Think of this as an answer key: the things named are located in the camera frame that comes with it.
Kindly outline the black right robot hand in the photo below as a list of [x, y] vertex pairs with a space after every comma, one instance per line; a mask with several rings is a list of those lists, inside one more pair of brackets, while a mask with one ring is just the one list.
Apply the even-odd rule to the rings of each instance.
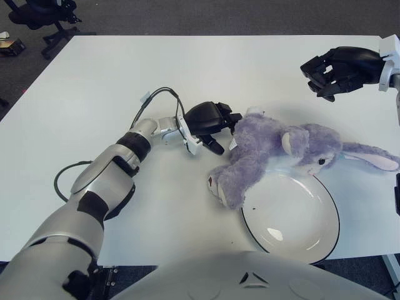
[[301, 67], [310, 90], [319, 98], [335, 101], [336, 94], [350, 93], [365, 84], [379, 83], [385, 62], [378, 52], [352, 46], [330, 49]]

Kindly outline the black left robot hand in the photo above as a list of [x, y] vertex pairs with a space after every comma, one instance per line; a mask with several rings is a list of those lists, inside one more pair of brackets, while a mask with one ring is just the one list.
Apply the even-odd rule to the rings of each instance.
[[211, 101], [194, 106], [184, 115], [190, 133], [196, 136], [205, 148], [219, 156], [224, 153], [224, 148], [212, 135], [224, 128], [229, 128], [233, 134], [235, 125], [242, 118], [242, 114], [233, 113], [229, 105]]

